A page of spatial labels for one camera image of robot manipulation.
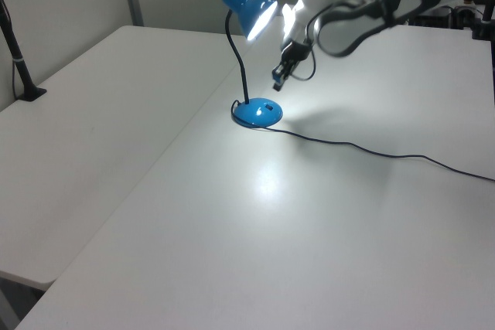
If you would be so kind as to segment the dark and white gripper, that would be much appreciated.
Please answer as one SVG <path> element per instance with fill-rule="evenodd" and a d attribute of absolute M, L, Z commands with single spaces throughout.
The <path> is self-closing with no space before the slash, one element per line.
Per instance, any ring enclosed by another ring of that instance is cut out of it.
<path fill-rule="evenodd" d="M 306 27 L 310 20 L 309 9 L 304 2 L 282 7 L 283 39 L 281 44 L 281 64 L 272 70 L 273 89 L 280 91 L 291 76 L 290 70 L 309 55 L 306 42 Z"/>

